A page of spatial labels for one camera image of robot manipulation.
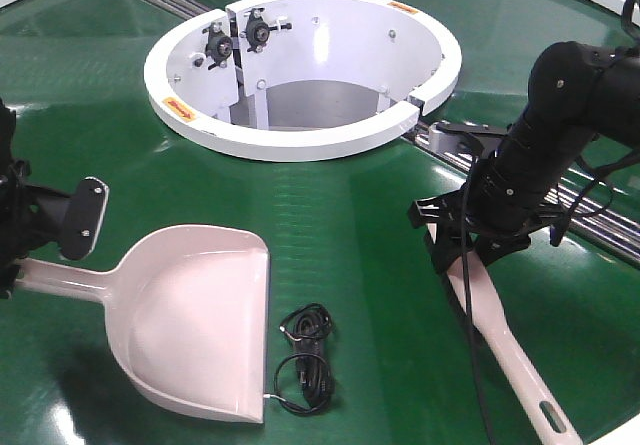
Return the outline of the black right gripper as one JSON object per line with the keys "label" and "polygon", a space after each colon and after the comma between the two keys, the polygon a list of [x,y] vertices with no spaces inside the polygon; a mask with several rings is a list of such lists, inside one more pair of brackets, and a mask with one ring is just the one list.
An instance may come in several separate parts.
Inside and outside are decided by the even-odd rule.
{"label": "black right gripper", "polygon": [[[429,224],[427,250],[437,274],[446,272],[461,257],[462,245],[473,248],[471,235],[454,229],[461,225],[462,199],[461,192],[449,192],[415,200],[407,211],[413,228]],[[507,223],[508,215],[500,216],[497,212],[491,212],[490,215],[497,218],[496,223],[473,217],[470,211],[465,215],[467,231],[481,236],[477,239],[477,255],[485,266],[526,250],[531,245],[528,234],[559,221],[564,212],[560,205],[543,202],[533,211],[527,211],[525,219],[517,218],[515,225]]]}

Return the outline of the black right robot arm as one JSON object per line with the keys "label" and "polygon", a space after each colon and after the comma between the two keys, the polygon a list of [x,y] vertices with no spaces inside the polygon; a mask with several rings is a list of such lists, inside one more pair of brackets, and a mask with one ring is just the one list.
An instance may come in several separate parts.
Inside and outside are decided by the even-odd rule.
{"label": "black right robot arm", "polygon": [[638,163],[639,50],[555,43],[536,60],[527,106],[496,150],[472,166],[459,190],[411,204],[413,227],[437,226],[435,271],[445,272],[464,249],[489,265],[526,249],[531,233],[545,227],[559,245],[576,208],[545,198],[597,135],[630,151],[589,168],[593,183]]}

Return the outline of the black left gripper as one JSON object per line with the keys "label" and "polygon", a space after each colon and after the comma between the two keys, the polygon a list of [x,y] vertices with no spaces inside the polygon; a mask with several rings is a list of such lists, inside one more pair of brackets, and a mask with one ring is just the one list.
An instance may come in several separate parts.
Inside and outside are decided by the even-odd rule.
{"label": "black left gripper", "polygon": [[12,297],[20,266],[15,263],[52,240],[51,225],[45,224],[41,211],[44,198],[55,191],[28,184],[30,163],[25,160],[1,160],[1,298]]}

